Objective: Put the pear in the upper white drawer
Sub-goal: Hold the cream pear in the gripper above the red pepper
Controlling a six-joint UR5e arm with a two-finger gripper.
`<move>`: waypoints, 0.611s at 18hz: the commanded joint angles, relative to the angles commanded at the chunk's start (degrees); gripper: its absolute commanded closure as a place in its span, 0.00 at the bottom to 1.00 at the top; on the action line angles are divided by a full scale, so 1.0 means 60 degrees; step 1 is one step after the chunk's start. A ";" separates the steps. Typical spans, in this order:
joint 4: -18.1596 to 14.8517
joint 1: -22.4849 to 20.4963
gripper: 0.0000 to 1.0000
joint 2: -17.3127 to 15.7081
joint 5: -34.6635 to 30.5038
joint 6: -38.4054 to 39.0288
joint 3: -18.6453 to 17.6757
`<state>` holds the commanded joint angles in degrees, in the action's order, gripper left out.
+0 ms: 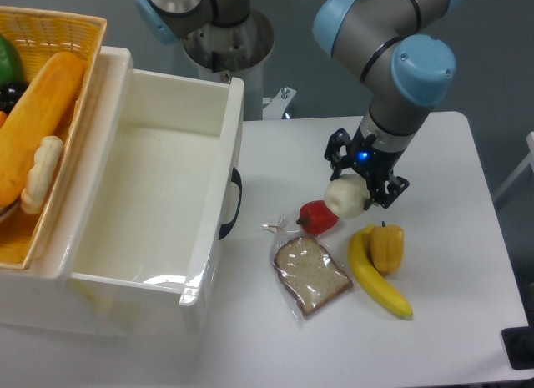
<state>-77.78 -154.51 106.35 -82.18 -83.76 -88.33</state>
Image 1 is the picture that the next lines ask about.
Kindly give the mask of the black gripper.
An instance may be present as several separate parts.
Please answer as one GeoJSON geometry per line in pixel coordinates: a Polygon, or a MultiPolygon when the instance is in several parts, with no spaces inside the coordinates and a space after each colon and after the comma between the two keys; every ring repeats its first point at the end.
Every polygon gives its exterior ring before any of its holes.
{"type": "Polygon", "coordinates": [[[364,211],[371,206],[388,209],[410,186],[407,179],[393,174],[405,150],[405,136],[389,134],[378,127],[358,128],[351,136],[339,128],[329,137],[324,158],[330,163],[330,181],[338,179],[344,169],[364,177],[370,196],[364,211]]]}

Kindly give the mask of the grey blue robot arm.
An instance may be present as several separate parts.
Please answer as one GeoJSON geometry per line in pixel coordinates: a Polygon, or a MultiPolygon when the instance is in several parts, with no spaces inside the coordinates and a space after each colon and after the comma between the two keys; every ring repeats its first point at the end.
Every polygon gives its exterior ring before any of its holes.
{"type": "MultiPolygon", "coordinates": [[[[327,0],[312,33],[330,58],[373,94],[353,134],[340,129],[325,149],[332,175],[325,203],[353,218],[371,206],[388,208],[408,188],[394,167],[456,73],[453,52],[421,29],[463,0],[327,0]]],[[[153,35],[180,42],[204,79],[245,81],[245,112],[261,113],[263,66],[274,31],[250,0],[136,0],[153,35]]]]}

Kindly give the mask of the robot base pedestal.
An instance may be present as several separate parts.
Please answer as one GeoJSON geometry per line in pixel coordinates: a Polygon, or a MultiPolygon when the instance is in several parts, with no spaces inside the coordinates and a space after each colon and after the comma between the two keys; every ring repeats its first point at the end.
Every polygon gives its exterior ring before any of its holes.
{"type": "Polygon", "coordinates": [[[207,24],[182,40],[184,52],[198,78],[244,82],[244,120],[263,118],[264,64],[275,43],[269,19],[256,9],[239,25],[223,28],[207,24]]]}

